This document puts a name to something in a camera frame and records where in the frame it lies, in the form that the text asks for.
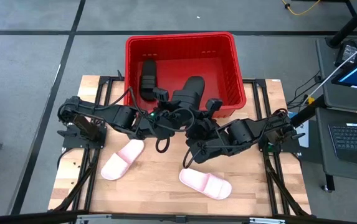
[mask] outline red plastic basket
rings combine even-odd
[[[228,32],[204,34],[151,35],[131,37],[126,42],[125,88],[131,86],[138,106],[151,111],[156,102],[142,100],[139,93],[142,64],[146,59],[156,61],[158,87],[173,91],[183,88],[194,75],[205,81],[200,109],[205,110],[210,98],[223,104],[215,118],[230,116],[246,104],[234,37]],[[125,105],[133,105],[129,95]]]

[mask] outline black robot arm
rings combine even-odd
[[[199,111],[204,90],[201,77],[191,77],[182,90],[173,93],[171,101],[166,90],[155,88],[153,93],[158,106],[152,112],[139,109],[129,88],[135,106],[117,105],[121,96],[108,106],[96,107],[93,103],[82,101],[73,96],[59,108],[58,117],[61,122],[73,123],[80,130],[80,137],[88,141],[97,141],[99,126],[89,122],[86,117],[108,123],[113,129],[125,133],[130,139],[157,138],[156,150],[165,152],[169,139],[175,132],[186,132],[186,144],[189,146],[184,157],[183,166],[189,167],[192,161],[203,163],[217,156],[233,156],[258,143],[262,139],[269,144],[280,144],[288,138],[295,139],[296,134],[290,124],[286,109],[279,109],[270,117],[261,120],[236,119],[219,126],[213,113],[220,109],[222,101],[210,99],[206,103],[207,111]],[[167,139],[166,147],[159,150],[158,144]],[[192,159],[186,164],[188,154]]]
[[[134,92],[130,87],[119,99],[108,106],[96,106],[73,96],[59,108],[58,117],[64,124],[72,123],[80,130],[80,137],[92,142],[100,139],[99,125],[89,122],[86,117],[109,124],[113,129],[127,134],[130,139],[157,138],[156,150],[165,152],[169,138],[175,132],[185,132],[190,129],[196,117],[201,114],[199,105],[204,91],[204,80],[201,77],[191,77],[182,90],[173,93],[171,101],[168,92],[159,88],[153,90],[158,106],[152,112],[139,109]],[[135,106],[117,105],[126,94],[130,93]],[[59,134],[66,136],[65,131]],[[166,147],[158,149],[161,140],[167,139]]]
[[[303,134],[297,134],[290,124],[286,109],[275,111],[270,117],[257,121],[251,119],[236,119],[223,126],[216,121],[210,122],[210,128],[204,138],[187,136],[189,150],[184,158],[183,166],[189,167],[192,161],[198,164],[217,156],[233,156],[262,139],[271,145],[278,145],[287,139],[297,139]],[[192,159],[186,164],[186,158],[191,152]]]

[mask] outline pink slipper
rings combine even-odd
[[[142,140],[131,140],[117,153],[113,153],[101,170],[101,176],[107,180],[117,180],[123,177],[134,160],[141,154],[144,148]]]
[[[232,185],[228,181],[190,168],[181,170],[179,180],[188,187],[216,200],[227,198],[232,191]]]

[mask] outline wooden board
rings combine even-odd
[[[99,76],[85,75],[82,78],[78,96],[85,101],[95,101]],[[219,119],[225,124],[236,118],[256,119],[254,97],[251,85],[245,84],[246,105],[230,118]],[[279,80],[267,80],[271,110],[286,108],[282,85]],[[114,82],[110,102],[124,92],[123,82]],[[260,102],[262,92],[259,89]],[[145,150],[137,158],[127,173],[119,180],[105,180],[100,170],[110,156],[129,141],[125,134],[108,127],[105,147],[101,150],[98,170],[93,189],[90,211],[102,213],[153,213],[187,215],[236,215],[269,216],[271,208],[267,191],[264,163],[256,145],[232,156],[220,156],[203,164],[192,164],[191,168],[201,172],[211,172],[232,184],[232,194],[224,200],[213,200],[182,184],[178,179],[182,161],[188,150],[183,133],[171,138],[168,151],[156,152],[156,139],[145,140]],[[66,154],[56,175],[54,191],[49,209],[58,206],[70,192],[79,175],[82,149],[74,149]],[[302,208],[310,212],[300,164],[291,154],[281,153],[280,160],[286,186]],[[275,186],[279,212],[282,211],[278,188]],[[83,207],[85,194],[82,193],[79,207]]]

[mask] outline black cable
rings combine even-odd
[[[56,163],[56,168],[57,168],[57,169],[59,168],[59,163],[60,163],[60,160],[62,159],[62,157],[63,157],[66,153],[68,153],[70,150],[72,150],[72,149],[71,149],[71,148],[66,149],[66,150],[59,156],[58,162]]]
[[[304,90],[304,91],[302,91],[302,93],[301,94],[299,94],[297,97],[295,97],[293,100],[296,100],[299,96],[302,96],[306,91],[308,91],[308,90],[310,90],[311,88],[313,88],[315,85],[317,85],[318,83],[314,83],[312,86],[310,86],[310,87],[308,87],[306,90]]]
[[[296,107],[296,106],[298,106],[298,105],[300,105],[300,104],[302,104],[303,102],[302,101],[298,101],[298,102],[293,102],[293,103],[290,103],[290,104],[288,104],[287,106],[294,106],[294,107]]]
[[[55,210],[63,211],[68,208],[68,206],[72,203],[73,198],[81,191],[82,186],[87,181],[88,177],[94,172],[96,168],[95,164],[97,163],[98,160],[99,160],[98,156],[93,156],[91,162],[89,163],[88,167],[84,172],[84,175],[80,179],[77,179],[77,183],[74,185],[72,191],[68,194],[66,198],[64,198],[62,203],[57,208],[55,208]]]
[[[301,106],[301,105],[302,105],[302,103],[299,103],[299,104],[294,105],[294,106],[289,106],[288,109],[293,109],[293,108],[296,108],[296,107]]]
[[[151,124],[154,123],[155,125],[157,125],[157,126],[159,126],[159,127],[161,127],[161,128],[166,128],[166,129],[168,129],[168,130],[170,130],[170,131],[185,132],[185,131],[189,130],[189,129],[193,126],[193,124],[195,123],[195,115],[193,114],[193,112],[192,112],[191,110],[189,110],[189,109],[187,109],[187,108],[178,108],[178,109],[174,110],[174,111],[171,112],[171,113],[177,112],[177,111],[179,111],[179,110],[186,110],[186,111],[189,111],[189,113],[190,113],[191,116],[192,116],[192,122],[191,122],[191,124],[190,124],[186,129],[182,129],[182,130],[181,130],[181,129],[174,129],[174,128],[170,128],[170,127],[167,127],[167,126],[162,125],[162,124],[158,124],[158,123],[152,121],[151,119],[149,119],[145,114],[142,113],[142,111],[141,111],[140,108],[138,107],[138,104],[136,103],[135,96],[134,96],[134,91],[133,91],[132,87],[128,87],[128,90],[129,90],[130,93],[131,93],[131,99],[132,99],[133,102],[134,102],[134,106],[135,106],[136,110],[139,112],[139,114],[140,114],[143,118],[147,119]]]
[[[301,94],[299,94],[299,95],[297,96],[297,90],[299,90],[301,87],[305,86],[308,82],[310,82],[311,80],[313,80],[320,72],[321,72],[320,70],[317,71],[317,73],[316,73],[313,77],[311,77],[311,79],[309,79],[307,82],[305,82],[304,84],[302,84],[301,86],[299,86],[299,87],[295,90],[295,97],[294,97],[292,100],[290,100],[289,102],[287,102],[286,104],[289,105],[291,102],[295,101],[299,96],[301,96],[304,92],[301,93]]]
[[[105,109],[108,109],[112,106],[114,106],[116,103],[118,103],[121,99],[123,99],[123,97],[125,95],[127,95],[128,91],[132,91],[132,88],[129,87],[121,96],[119,96],[119,98],[117,98],[117,100],[115,100],[113,103],[109,104],[108,106],[103,106],[103,107],[100,107],[100,108],[95,108],[95,110],[105,110]]]
[[[160,139],[156,140],[156,151],[158,151],[158,153],[165,153],[170,145],[170,137],[167,138],[166,145],[165,145],[164,149],[162,149],[162,150],[159,149],[160,141],[161,141]]]
[[[186,151],[185,156],[184,156],[184,160],[183,160],[183,167],[184,167],[184,169],[189,168],[189,166],[192,164],[193,160],[195,160],[195,157],[196,157],[201,151],[202,151],[202,149],[199,149],[199,150],[195,153],[195,155],[193,155],[193,157],[191,158],[191,160],[189,160],[188,164],[185,165],[185,163],[186,163],[186,158],[188,157],[190,150],[188,149],[188,151]]]

